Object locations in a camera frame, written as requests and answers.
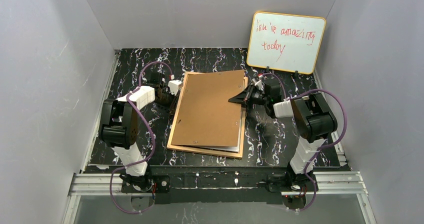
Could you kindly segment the printed photo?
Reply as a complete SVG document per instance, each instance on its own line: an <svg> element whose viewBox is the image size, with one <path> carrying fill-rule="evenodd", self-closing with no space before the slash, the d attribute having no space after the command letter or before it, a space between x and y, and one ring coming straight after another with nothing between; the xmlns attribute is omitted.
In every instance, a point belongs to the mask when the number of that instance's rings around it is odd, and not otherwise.
<svg viewBox="0 0 424 224"><path fill-rule="evenodd" d="M200 148L200 149L206 149L206 150L238 153L240 150L241 142L242 142L241 138L242 138L243 130L244 130L244 126L240 125L239 132L238 132L237 146L191 146L191 148Z"/></svg>

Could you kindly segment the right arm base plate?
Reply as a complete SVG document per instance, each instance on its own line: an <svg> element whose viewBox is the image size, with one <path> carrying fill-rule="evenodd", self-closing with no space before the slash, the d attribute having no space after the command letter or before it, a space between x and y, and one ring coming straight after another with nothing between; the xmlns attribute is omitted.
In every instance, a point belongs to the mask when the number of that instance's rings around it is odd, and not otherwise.
<svg viewBox="0 0 424 224"><path fill-rule="evenodd" d="M268 175L265 183L265 188L271 193L290 192L292 196L304 196L308 191L313 192L316 186L316 183L308 178L292 182L282 174Z"/></svg>

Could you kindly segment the whiteboard with orange rim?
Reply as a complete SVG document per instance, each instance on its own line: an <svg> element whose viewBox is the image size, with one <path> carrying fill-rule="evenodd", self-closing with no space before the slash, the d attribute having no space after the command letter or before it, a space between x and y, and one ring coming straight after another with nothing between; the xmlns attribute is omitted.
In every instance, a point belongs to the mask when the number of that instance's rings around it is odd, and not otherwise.
<svg viewBox="0 0 424 224"><path fill-rule="evenodd" d="M327 21L323 17L257 11L246 63L250 67L310 75Z"/></svg>

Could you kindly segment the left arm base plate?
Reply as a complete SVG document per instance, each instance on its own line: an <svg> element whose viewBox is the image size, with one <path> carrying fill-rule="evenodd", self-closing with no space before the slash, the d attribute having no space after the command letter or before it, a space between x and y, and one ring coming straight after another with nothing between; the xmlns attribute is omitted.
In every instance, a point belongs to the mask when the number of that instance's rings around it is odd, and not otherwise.
<svg viewBox="0 0 424 224"><path fill-rule="evenodd" d="M122 193L168 193L170 191L170 177L166 175L131 176L120 174Z"/></svg>

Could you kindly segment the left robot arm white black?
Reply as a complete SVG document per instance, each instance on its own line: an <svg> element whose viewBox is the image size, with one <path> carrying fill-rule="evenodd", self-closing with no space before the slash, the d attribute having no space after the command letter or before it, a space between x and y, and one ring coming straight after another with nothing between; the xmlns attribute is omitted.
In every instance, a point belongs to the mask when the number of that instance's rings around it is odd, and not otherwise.
<svg viewBox="0 0 424 224"><path fill-rule="evenodd" d="M103 101L98 136L118 155L127 175L141 177L148 168L136 144L141 110L151 103L171 107L182 86L173 75L166 81L163 73L156 72L126 95Z"/></svg>

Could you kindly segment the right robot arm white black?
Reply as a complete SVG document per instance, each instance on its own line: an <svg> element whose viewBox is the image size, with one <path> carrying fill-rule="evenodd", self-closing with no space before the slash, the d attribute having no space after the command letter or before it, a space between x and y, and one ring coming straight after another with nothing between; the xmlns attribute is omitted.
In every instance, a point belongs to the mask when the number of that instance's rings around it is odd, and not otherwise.
<svg viewBox="0 0 424 224"><path fill-rule="evenodd" d="M325 140L337 130L337 119L326 102L325 90L313 89L299 96L284 100L280 83L253 81L242 92L228 99L243 108L260 105L273 119L293 118L299 139L288 171L293 175L309 174Z"/></svg>

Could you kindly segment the aluminium rail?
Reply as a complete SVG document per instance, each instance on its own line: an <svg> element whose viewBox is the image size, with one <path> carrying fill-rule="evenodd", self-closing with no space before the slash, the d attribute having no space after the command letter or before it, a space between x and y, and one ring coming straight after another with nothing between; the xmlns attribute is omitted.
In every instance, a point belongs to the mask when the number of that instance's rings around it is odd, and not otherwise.
<svg viewBox="0 0 424 224"><path fill-rule="evenodd" d="M316 171L318 194L367 194L365 182L358 171ZM266 174L259 172L186 172L168 175L169 180L156 180L157 193L173 190L252 190L264 182ZM138 191L118 176L108 173L76 174L69 196L147 196L152 187Z"/></svg>

